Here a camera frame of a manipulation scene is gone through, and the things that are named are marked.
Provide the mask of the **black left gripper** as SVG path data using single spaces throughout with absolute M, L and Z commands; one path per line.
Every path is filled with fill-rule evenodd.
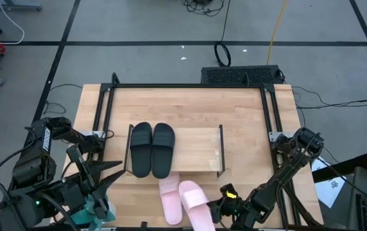
M 100 172 L 116 167 L 123 162 L 121 160 L 100 161 L 93 160 L 89 162 L 89 172 L 92 176 Z M 89 175 L 83 175 L 80 172 L 62 178 L 62 188 L 60 196 L 63 199 L 63 205 L 68 207 L 69 215 L 78 212 L 86 204 L 86 197 L 91 195 L 94 201 L 94 212 L 99 219 L 106 217 L 108 213 L 107 189 L 126 171 L 120 170 L 104 179 L 98 184 Z

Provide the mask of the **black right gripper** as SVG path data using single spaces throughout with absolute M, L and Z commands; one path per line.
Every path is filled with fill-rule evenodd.
M 247 209 L 251 200 L 251 194 L 244 200 L 232 184 L 222 186 L 221 193 L 223 199 L 210 201 L 207 203 L 212 216 L 212 222 L 222 223 L 223 215 L 232 218 L 233 225 L 250 225 L 250 210 Z

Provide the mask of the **pink rubber slide sandal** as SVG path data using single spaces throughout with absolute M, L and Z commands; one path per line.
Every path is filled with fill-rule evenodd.
M 178 172 L 171 172 L 167 178 L 158 181 L 164 217 L 169 225 L 177 225 L 183 218 L 182 203 L 178 191 L 179 184 L 180 175 Z
M 208 207 L 208 198 L 195 182 L 186 180 L 179 184 L 178 191 L 182 205 L 194 231 L 216 231 Z

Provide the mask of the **black rubber slide sandal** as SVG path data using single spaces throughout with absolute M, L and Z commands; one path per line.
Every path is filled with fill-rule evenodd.
M 137 124 L 131 134 L 130 152 L 132 173 L 137 178 L 147 177 L 151 171 L 152 127 L 148 122 Z
M 155 178 L 169 176 L 175 147 L 175 132 L 166 123 L 158 123 L 153 131 L 151 147 L 152 173 Z

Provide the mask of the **teal cloth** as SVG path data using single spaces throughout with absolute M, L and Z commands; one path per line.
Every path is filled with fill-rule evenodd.
M 99 219 L 93 209 L 93 197 L 88 195 L 85 199 L 86 204 L 82 207 L 82 209 L 71 215 L 71 218 L 76 225 L 88 224 L 89 231 L 98 231 L 102 229 L 104 223 L 115 221 L 116 209 L 111 201 L 108 202 L 109 209 L 106 217 Z

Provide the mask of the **white paper sheet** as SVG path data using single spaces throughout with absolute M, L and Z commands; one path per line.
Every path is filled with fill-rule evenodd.
M 311 170 L 314 173 L 317 170 L 328 167 L 330 164 L 325 162 L 323 158 L 313 161 Z M 320 202 L 331 208 L 337 199 L 338 194 L 342 190 L 345 181 L 340 177 L 335 177 L 324 182 L 315 183 L 316 193 Z

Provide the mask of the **black vented computer case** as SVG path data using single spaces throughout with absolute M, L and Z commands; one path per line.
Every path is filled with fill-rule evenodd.
M 202 84 L 259 85 L 283 84 L 285 76 L 277 65 L 250 65 L 234 67 L 203 67 Z

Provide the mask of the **grey floor stand bar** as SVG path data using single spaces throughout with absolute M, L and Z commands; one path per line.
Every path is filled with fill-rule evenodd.
M 42 6 L 40 0 L 0 0 L 0 10 L 4 11 L 21 11 L 34 10 L 41 11 Z

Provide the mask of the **wooden shelf with black frame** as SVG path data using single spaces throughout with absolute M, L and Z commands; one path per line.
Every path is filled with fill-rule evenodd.
M 131 134 L 136 125 L 130 125 L 126 143 L 124 170 L 132 173 L 130 152 Z M 225 172 L 223 126 L 218 128 L 172 128 L 175 147 L 171 172 Z

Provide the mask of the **black metal table frame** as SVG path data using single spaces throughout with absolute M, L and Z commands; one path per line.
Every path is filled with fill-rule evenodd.
M 84 85 L 74 127 L 92 130 L 101 84 Z M 300 128 L 294 95 L 290 85 L 275 85 L 278 111 L 284 132 Z M 258 88 L 211 87 L 200 84 L 119 84 L 108 129 L 115 135 L 107 140 L 104 160 L 124 160 L 130 124 L 142 121 L 167 123 L 178 130 L 206 130 L 223 125 L 225 172 L 187 171 L 181 180 L 192 180 L 202 187 L 208 199 L 220 198 L 219 188 L 232 183 L 242 198 L 273 175 L 268 132 Z M 311 167 L 306 165 L 293 178 L 294 191 L 312 217 L 323 224 Z M 138 179 L 125 173 L 109 188 L 108 197 L 115 205 L 116 220 L 104 227 L 138 228 L 143 221 L 149 228 L 189 227 L 185 215 L 179 225 L 168 225 L 153 176 Z

